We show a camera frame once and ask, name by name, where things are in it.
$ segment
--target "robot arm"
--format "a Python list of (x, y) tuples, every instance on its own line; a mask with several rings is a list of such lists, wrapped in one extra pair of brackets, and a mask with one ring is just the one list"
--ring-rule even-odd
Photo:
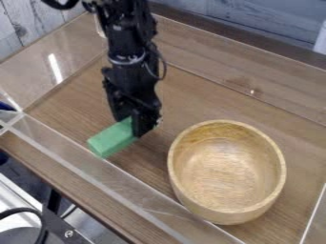
[[(41, 0), (57, 10), (74, 7), (78, 0), (60, 4)], [(103, 68), (103, 86), (108, 104), (117, 121), (131, 116), (133, 136), (143, 136), (160, 121), (161, 104), (155, 84), (164, 78), (165, 61), (155, 44), (156, 21), (149, 14), (147, 0), (84, 0), (96, 14), (108, 40), (108, 60), (112, 68)], [(164, 71), (159, 77), (159, 60)]]

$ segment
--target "green block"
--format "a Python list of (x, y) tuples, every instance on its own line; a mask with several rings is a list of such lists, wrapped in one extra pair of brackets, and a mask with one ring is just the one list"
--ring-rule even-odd
[(124, 149), (137, 138), (132, 134), (131, 117), (88, 139), (89, 150), (101, 158)]

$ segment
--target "wooden table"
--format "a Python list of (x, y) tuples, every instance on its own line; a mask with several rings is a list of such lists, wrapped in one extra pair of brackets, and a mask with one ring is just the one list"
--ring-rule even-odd
[[(157, 18), (157, 44), (171, 62), (167, 78), (157, 88), (164, 123), (109, 161), (176, 200), (165, 165), (176, 135), (208, 119), (231, 119), (255, 126), (270, 135), (284, 153), (284, 190), (263, 217), (223, 229), (245, 243), (298, 243), (326, 182), (326, 71)], [(90, 23), (90, 17), (81, 16), (0, 66), (0, 74), (5, 75), (1, 77), (6, 77), (2, 89), (20, 107), (84, 147), (86, 139), (113, 123), (100, 84), (104, 46), (94, 37)], [(62, 38), (64, 49), (60, 49), (57, 43)], [(54, 82), (54, 77), (48, 78), (50, 70), (37, 64), (44, 52), (42, 57), (30, 58), (29, 51), (44, 50), (44, 47), (58, 53), (65, 79), (61, 84)], [(28, 66), (44, 71), (44, 75), (34, 76), (38, 70), (30, 74)], [(22, 76), (28, 81), (21, 84), (24, 89), (17, 88), (21, 82), (17, 78)], [(176, 242), (13, 134), (2, 136), (0, 146), (128, 240)], [(101, 177), (104, 172), (98, 168), (94, 171)]]

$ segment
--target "bowl rim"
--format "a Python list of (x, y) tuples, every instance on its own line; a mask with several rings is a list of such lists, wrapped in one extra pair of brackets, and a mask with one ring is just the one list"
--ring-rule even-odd
[[(255, 203), (253, 205), (244, 207), (244, 208), (237, 208), (237, 209), (228, 209), (228, 208), (223, 208), (223, 209), (217, 209), (217, 208), (208, 208), (205, 205), (200, 204), (188, 194), (187, 191), (184, 190), (181, 184), (179, 183), (176, 174), (175, 174), (175, 170), (173, 170), (173, 155), (175, 155), (175, 148), (176, 145), (179, 143), (179, 141), (181, 140), (181, 138), (184, 137), (185, 134), (188, 134), (191, 131), (193, 131), (196, 128), (209, 125), (209, 124), (219, 124), (219, 123), (229, 123), (233, 124), (236, 126), (240, 126), (243, 128), (245, 128), (247, 130), (252, 131), (253, 133), (256, 133), (271, 145), (272, 149), (275, 150), (275, 153), (278, 155), (279, 158), (279, 165), (280, 165), (280, 179), (278, 181), (276, 187), (274, 189), (274, 191), (271, 192), (271, 194), (268, 194), (263, 200), (257, 203)], [(168, 174), (169, 174), (169, 179), (172, 181), (172, 183), (176, 185), (177, 190), (180, 191), (180, 193), (187, 197), (187, 200), (189, 200), (195, 205), (197, 205), (199, 207), (211, 210), (213, 212), (217, 213), (223, 213), (223, 214), (244, 214), (244, 213), (249, 213), (257, 209), (260, 209), (263, 206), (268, 205), (270, 203), (272, 203), (272, 201), (276, 199), (276, 197), (280, 194), (280, 191), (284, 187), (286, 184), (286, 160), (284, 160), (284, 156), (283, 153), (279, 149), (279, 146), (276, 145), (276, 143), (274, 142), (274, 140), (255, 127), (247, 125), (245, 123), (233, 121), (233, 120), (224, 120), (224, 119), (217, 119), (217, 120), (207, 120), (199, 124), (192, 125), (191, 127), (188, 127), (176, 137), (169, 151), (168, 151)]]

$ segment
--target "wooden bowl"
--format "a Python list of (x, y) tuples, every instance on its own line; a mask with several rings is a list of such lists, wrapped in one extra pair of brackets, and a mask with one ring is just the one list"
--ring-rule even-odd
[(228, 120), (203, 122), (177, 136), (168, 172), (184, 207), (220, 225), (257, 218), (286, 183), (286, 162), (274, 141)]

